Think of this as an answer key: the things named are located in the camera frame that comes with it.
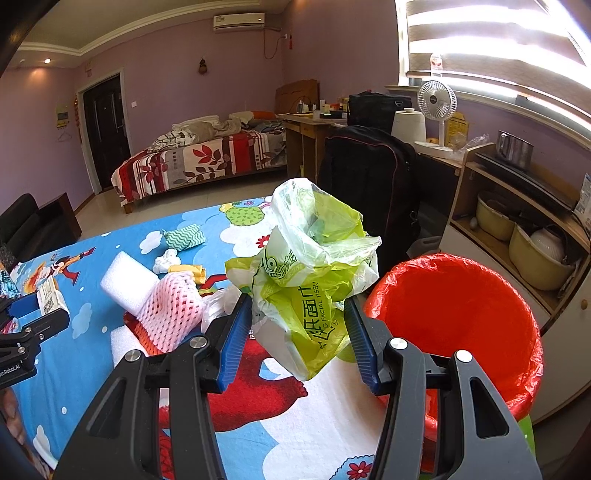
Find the small paper box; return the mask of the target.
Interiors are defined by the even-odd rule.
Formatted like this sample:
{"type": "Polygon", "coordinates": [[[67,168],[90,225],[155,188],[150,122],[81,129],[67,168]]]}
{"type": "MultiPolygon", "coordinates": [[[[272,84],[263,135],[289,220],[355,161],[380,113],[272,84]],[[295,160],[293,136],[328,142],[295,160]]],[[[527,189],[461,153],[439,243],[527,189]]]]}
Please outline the small paper box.
{"type": "Polygon", "coordinates": [[[65,298],[54,277],[43,280],[37,286],[36,298],[42,315],[48,315],[56,310],[69,312],[65,298]]]}

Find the white foam block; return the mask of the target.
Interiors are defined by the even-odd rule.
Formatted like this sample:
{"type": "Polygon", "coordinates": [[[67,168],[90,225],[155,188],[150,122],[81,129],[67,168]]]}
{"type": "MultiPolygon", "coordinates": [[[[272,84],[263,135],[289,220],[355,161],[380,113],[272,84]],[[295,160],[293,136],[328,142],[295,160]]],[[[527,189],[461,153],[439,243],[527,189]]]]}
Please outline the white foam block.
{"type": "Polygon", "coordinates": [[[117,305],[137,316],[158,283],[156,274],[120,251],[106,270],[100,286],[117,305]]]}

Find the pink foam fruit net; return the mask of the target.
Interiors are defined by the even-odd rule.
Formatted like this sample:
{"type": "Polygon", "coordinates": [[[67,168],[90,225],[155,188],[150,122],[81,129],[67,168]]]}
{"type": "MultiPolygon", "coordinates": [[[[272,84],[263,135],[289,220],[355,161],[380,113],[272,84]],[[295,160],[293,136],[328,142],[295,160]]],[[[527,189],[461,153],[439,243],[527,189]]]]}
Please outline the pink foam fruit net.
{"type": "Polygon", "coordinates": [[[137,316],[124,313],[124,325],[148,356],[176,349],[204,316],[205,302],[188,271],[165,275],[137,316]]]}

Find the green zigzag cloth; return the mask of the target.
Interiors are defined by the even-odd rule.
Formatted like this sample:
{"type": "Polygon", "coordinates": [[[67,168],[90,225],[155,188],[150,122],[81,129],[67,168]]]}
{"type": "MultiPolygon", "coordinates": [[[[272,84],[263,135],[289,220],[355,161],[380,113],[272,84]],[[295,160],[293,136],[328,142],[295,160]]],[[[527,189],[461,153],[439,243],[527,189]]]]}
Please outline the green zigzag cloth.
{"type": "Polygon", "coordinates": [[[169,249],[184,251],[204,244],[206,237],[197,224],[187,225],[185,227],[161,231],[162,236],[169,249]]]}

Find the green plastic tissue bag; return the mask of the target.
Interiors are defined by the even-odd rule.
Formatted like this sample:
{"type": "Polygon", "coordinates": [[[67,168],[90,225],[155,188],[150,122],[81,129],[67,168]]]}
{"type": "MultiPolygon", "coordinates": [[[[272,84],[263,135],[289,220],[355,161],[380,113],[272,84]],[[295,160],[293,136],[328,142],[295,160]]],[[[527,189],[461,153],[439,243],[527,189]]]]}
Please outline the green plastic tissue bag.
{"type": "Polygon", "coordinates": [[[256,341],[308,381],[349,345],[345,301],[379,278],[382,240],[365,231],[360,212],[305,178],[278,186],[270,210],[266,246],[226,261],[226,275],[252,298],[256,341]]]}

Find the large yellow basin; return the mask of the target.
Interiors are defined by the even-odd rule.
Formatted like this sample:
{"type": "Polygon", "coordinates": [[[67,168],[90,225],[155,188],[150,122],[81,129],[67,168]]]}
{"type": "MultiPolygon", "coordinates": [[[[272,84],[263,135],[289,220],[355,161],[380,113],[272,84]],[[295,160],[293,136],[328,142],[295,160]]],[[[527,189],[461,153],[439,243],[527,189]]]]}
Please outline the large yellow basin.
{"type": "Polygon", "coordinates": [[[509,257],[520,276],[542,291],[559,290],[575,271],[574,265],[544,255],[519,225],[515,225],[509,243],[509,257]]]}

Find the wooden white kitchen cabinet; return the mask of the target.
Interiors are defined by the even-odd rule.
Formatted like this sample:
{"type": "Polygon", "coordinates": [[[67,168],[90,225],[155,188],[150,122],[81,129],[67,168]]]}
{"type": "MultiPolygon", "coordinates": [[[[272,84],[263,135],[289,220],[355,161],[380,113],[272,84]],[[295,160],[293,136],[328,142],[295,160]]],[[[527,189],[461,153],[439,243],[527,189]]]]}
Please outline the wooden white kitchen cabinet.
{"type": "Polygon", "coordinates": [[[542,423],[590,389],[590,237],[563,203],[550,209],[494,144],[470,148],[440,248],[501,274],[538,322],[545,370],[531,418],[542,423]]]}

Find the white bowl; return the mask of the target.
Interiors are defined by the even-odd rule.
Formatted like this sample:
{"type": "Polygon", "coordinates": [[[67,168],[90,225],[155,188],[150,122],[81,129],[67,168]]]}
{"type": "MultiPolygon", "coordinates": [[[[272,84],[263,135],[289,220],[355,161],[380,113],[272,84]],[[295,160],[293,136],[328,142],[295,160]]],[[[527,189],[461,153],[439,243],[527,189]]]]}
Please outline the white bowl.
{"type": "Polygon", "coordinates": [[[547,257],[562,262],[565,253],[562,240],[547,228],[534,232],[531,236],[532,243],[547,257]]]}

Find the bed with floral sheet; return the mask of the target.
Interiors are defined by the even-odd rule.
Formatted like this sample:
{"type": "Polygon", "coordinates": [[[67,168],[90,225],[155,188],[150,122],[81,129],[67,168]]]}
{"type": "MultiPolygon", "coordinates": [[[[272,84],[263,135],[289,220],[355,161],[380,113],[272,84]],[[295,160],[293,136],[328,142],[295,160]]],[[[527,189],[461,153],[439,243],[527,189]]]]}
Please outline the bed with floral sheet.
{"type": "Polygon", "coordinates": [[[147,197],[287,164],[287,133],[273,112],[242,111],[174,124],[125,160],[111,184],[125,212],[147,197]]]}

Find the white plastic packet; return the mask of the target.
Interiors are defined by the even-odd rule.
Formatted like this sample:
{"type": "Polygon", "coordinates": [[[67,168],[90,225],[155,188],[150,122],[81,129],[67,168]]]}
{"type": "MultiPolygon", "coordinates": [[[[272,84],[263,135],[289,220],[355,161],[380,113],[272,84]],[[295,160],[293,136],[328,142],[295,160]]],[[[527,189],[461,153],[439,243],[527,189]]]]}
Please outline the white plastic packet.
{"type": "Polygon", "coordinates": [[[591,219],[591,175],[585,174],[583,184],[581,186],[578,203],[575,207],[575,215],[580,222],[586,227],[590,228],[591,219]]]}

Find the steel pot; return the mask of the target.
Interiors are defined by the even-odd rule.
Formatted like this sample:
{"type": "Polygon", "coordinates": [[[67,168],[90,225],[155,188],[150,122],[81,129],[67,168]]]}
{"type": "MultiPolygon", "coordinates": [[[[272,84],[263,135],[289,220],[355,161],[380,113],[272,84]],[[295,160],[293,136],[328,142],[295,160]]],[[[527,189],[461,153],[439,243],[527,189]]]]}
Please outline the steel pot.
{"type": "Polygon", "coordinates": [[[528,171],[532,162],[534,146],[528,141],[500,130],[495,155],[498,160],[519,170],[528,171]]]}

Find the white desk fan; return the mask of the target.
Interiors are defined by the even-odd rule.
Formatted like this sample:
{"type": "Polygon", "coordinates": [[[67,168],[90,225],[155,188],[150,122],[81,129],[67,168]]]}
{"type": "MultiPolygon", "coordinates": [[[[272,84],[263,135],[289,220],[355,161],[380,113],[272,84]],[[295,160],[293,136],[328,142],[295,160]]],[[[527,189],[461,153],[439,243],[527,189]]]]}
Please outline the white desk fan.
{"type": "Polygon", "coordinates": [[[421,113],[428,120],[436,121],[439,128],[437,143],[415,141],[414,146],[420,153],[450,159],[453,149],[446,146],[446,123],[457,111],[457,97],[455,92],[443,81],[433,79],[425,82],[417,94],[418,106],[421,113]]]}

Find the black bag on desk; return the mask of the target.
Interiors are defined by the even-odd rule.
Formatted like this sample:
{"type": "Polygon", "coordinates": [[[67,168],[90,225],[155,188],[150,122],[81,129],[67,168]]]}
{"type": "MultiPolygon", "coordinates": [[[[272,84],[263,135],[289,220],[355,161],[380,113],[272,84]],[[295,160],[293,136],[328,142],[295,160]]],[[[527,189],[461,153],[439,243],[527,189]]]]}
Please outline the black bag on desk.
{"type": "Polygon", "coordinates": [[[412,100],[404,95],[362,92],[349,96],[349,126],[380,129],[388,134],[394,125],[394,115],[412,108],[412,100]]]}

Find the wooden desk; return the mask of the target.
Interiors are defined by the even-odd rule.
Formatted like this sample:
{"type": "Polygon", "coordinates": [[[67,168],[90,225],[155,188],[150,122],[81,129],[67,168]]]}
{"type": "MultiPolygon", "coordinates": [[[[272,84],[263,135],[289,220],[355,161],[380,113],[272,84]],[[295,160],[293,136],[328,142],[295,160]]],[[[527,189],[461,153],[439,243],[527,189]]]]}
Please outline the wooden desk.
{"type": "Polygon", "coordinates": [[[380,129],[342,121],[285,115],[287,172],[322,188],[345,185],[420,187],[430,181],[457,181],[462,164],[420,154],[380,129]]]}

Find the white air conditioner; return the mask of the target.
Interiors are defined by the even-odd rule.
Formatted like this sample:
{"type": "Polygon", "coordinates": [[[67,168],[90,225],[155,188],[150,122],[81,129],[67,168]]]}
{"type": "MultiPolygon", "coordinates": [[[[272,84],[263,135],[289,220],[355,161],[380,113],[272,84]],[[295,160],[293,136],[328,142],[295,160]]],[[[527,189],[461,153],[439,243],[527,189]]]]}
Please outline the white air conditioner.
{"type": "Polygon", "coordinates": [[[212,19],[214,32],[238,30],[263,30],[266,25],[264,13],[235,13],[215,15],[212,19]]]}

